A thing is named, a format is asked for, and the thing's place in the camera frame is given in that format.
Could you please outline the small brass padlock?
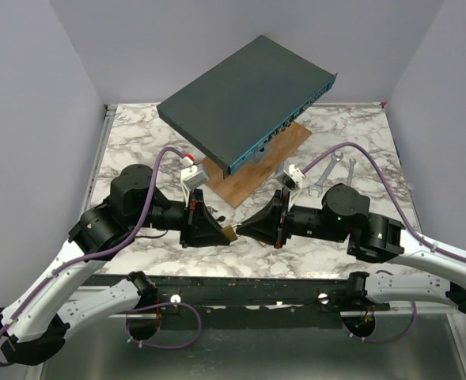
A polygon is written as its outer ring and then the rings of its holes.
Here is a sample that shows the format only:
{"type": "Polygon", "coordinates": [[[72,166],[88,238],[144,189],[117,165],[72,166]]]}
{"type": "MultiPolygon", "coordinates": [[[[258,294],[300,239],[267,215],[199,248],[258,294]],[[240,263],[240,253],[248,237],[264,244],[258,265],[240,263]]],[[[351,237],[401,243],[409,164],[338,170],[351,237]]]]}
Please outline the small brass padlock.
{"type": "Polygon", "coordinates": [[[222,233],[227,237],[229,242],[237,240],[237,234],[235,232],[234,226],[228,225],[223,227],[222,233]]]}

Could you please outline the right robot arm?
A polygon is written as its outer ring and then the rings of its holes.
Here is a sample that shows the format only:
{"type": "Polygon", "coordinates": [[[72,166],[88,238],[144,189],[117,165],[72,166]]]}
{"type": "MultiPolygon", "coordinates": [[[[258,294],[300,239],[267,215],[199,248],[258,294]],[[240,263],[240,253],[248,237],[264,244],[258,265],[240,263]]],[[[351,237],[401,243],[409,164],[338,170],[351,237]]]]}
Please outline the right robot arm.
{"type": "Polygon", "coordinates": [[[276,191],[269,204],[245,219],[237,234],[276,249],[293,236],[346,242],[347,254],[371,264],[397,264],[414,275],[353,273],[343,291],[352,310],[391,301],[435,302],[466,314],[466,250],[430,239],[385,215],[370,211],[370,199],[345,184],[330,188],[321,208],[290,204],[276,191]]]}

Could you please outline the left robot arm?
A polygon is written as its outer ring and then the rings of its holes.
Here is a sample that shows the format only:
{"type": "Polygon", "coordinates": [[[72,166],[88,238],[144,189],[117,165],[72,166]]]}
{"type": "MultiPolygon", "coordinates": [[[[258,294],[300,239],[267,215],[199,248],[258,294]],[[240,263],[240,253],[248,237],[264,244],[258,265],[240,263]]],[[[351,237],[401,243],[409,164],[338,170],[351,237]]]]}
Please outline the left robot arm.
{"type": "Polygon", "coordinates": [[[0,308],[0,367],[35,366],[55,355],[79,329],[118,312],[149,311],[161,301],[156,285],[131,272],[97,296],[70,296],[115,257],[113,247],[135,240],[136,225],[180,234],[184,248],[227,246],[237,236],[206,209],[203,192],[187,201],[167,199],[150,182],[153,170],[134,164],[110,184],[102,203],[81,215],[58,255],[39,279],[15,302],[0,308]]]}

